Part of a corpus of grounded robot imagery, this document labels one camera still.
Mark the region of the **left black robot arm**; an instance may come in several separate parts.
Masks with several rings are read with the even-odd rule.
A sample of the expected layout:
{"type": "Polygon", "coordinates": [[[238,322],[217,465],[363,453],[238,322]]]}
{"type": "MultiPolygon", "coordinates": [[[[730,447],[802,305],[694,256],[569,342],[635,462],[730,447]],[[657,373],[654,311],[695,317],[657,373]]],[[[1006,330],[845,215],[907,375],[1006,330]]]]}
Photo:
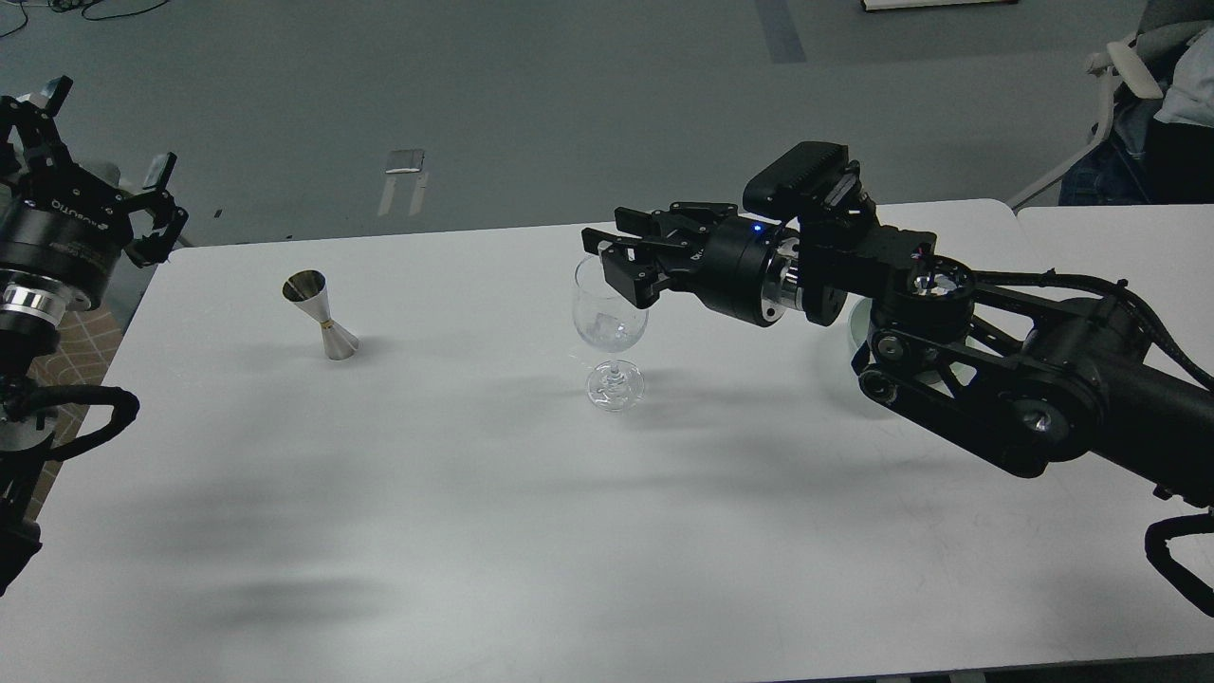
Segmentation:
{"type": "Polygon", "coordinates": [[[96,311],[126,256],[163,264],[185,229],[168,183],[174,153],[157,156],[142,190],[121,190],[83,167],[56,118],[73,86],[61,75],[42,91],[4,96],[1,224],[2,586],[42,550],[28,510],[44,466],[110,442],[134,425],[138,398],[117,386],[40,385],[36,359],[58,349],[70,311],[96,311]]]}

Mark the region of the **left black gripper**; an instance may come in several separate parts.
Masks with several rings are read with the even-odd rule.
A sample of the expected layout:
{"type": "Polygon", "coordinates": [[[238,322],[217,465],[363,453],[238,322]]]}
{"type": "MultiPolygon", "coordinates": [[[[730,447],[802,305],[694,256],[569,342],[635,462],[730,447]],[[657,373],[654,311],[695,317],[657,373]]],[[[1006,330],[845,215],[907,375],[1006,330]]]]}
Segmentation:
{"type": "Polygon", "coordinates": [[[2,273],[56,281],[69,311],[95,311],[124,250],[136,268],[166,263],[188,212],[168,190],[174,152],[153,159],[142,190],[119,195],[76,163],[55,121],[74,81],[61,75],[42,91],[2,96],[2,273]],[[152,228],[134,238],[130,216],[152,228]]]}

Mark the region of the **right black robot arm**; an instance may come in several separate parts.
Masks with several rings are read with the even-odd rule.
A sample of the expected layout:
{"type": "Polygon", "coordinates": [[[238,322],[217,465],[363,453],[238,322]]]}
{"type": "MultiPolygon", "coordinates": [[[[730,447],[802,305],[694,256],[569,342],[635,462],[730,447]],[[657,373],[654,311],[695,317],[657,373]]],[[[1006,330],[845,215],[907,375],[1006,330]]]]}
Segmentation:
{"type": "Polygon", "coordinates": [[[974,271],[935,234],[880,224],[870,203],[615,209],[615,233],[582,230],[606,284],[647,308],[662,291],[767,328],[785,308],[832,324],[868,298],[853,354],[866,398],[1011,476],[1093,453],[1196,514],[1148,527],[1150,565],[1212,613],[1212,587],[1170,552],[1212,533],[1212,376],[1127,281],[974,271]]]}

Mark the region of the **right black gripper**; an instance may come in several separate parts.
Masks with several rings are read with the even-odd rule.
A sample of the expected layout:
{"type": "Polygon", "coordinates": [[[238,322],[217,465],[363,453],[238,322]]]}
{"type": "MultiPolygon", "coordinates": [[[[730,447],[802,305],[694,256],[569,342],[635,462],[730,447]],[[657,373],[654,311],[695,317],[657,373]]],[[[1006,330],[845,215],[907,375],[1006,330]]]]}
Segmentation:
{"type": "Polygon", "coordinates": [[[615,207],[625,237],[584,228],[582,249],[599,255],[606,284],[636,308],[665,290],[690,291],[711,311],[770,328],[789,308],[802,311],[800,233],[738,215],[732,203],[615,207]]]}

